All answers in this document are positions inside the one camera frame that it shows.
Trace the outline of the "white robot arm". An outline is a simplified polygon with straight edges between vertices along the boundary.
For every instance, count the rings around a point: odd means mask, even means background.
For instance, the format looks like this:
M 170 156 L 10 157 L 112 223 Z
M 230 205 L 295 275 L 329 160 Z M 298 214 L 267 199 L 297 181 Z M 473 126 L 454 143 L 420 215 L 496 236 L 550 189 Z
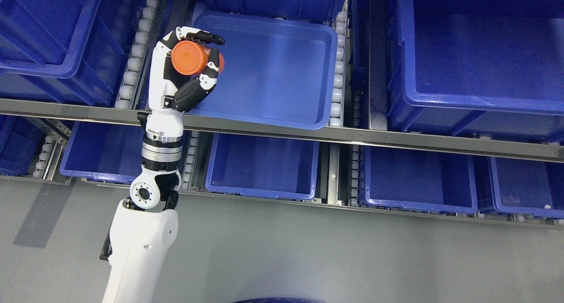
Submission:
M 151 303 L 161 269 L 178 233 L 178 165 L 182 156 L 182 114 L 139 114 L 145 134 L 141 174 L 119 202 L 109 229 L 111 265 L 104 303 Z

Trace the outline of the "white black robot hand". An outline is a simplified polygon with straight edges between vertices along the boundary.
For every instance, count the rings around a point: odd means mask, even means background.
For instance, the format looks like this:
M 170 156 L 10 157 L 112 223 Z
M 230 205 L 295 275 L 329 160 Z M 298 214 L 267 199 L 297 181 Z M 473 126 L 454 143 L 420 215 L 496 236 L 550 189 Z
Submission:
M 191 41 L 211 48 L 206 67 L 198 75 L 178 73 L 171 62 L 171 51 L 181 41 Z M 196 107 L 217 86 L 222 72 L 219 46 L 222 36 L 189 26 L 177 26 L 166 34 L 152 52 L 148 105 L 151 114 L 145 131 L 151 140 L 174 142 L 183 134 L 183 115 Z

